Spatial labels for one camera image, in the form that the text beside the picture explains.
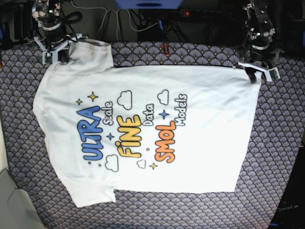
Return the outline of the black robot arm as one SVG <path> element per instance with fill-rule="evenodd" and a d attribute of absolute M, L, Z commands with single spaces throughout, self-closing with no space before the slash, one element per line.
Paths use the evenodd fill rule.
<path fill-rule="evenodd" d="M 36 0 L 32 7 L 32 17 L 42 29 L 44 38 L 34 36 L 42 50 L 42 63 L 68 62 L 68 34 L 58 0 Z"/>
<path fill-rule="evenodd" d="M 248 0 L 243 6 L 246 12 L 246 37 L 243 42 L 243 67 L 252 84 L 257 82 L 255 73 L 264 73 L 268 81 L 272 81 L 270 71 L 275 64 L 272 45 L 275 27 L 267 12 L 266 0 Z"/>

